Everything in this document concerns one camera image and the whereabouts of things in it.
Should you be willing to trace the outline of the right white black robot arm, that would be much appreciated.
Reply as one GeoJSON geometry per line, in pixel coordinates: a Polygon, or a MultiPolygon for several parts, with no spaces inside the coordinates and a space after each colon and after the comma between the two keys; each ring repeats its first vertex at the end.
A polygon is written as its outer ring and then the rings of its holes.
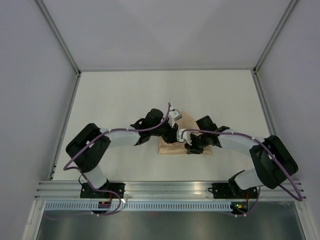
{"type": "Polygon", "coordinates": [[[253,168],[242,170],[228,180],[228,192],[235,198],[246,190],[265,186],[269,189],[290,182],[299,167],[286,146],[276,135],[253,137],[228,126],[217,127],[207,115],[196,121],[198,129],[181,129],[177,134],[188,154],[202,154],[213,146],[237,151],[251,158],[253,168]]]}

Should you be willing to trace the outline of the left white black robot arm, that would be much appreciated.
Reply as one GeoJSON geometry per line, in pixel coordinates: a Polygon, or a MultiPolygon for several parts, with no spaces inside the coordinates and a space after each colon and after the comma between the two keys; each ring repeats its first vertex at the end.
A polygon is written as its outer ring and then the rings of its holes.
{"type": "Polygon", "coordinates": [[[98,198],[104,198],[109,193],[109,181],[99,163],[107,149],[139,146],[149,141],[151,137],[161,137],[169,144],[176,143],[179,128],[176,121],[181,118],[181,112],[169,106],[167,114],[153,108],[145,117],[127,128],[106,130],[89,123],[67,145],[65,151],[75,163],[75,168],[92,187],[92,193],[98,198]]]}

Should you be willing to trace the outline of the peach cloth napkin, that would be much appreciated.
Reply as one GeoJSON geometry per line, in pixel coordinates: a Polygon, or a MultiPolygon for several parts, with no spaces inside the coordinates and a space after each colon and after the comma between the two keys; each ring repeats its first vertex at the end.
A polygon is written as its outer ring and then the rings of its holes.
{"type": "MultiPolygon", "coordinates": [[[[186,111],[182,111],[182,118],[176,123],[182,129],[199,129],[196,120],[186,111]]],[[[161,137],[158,137],[159,155],[186,155],[187,149],[181,142],[166,143],[161,137]]]]}

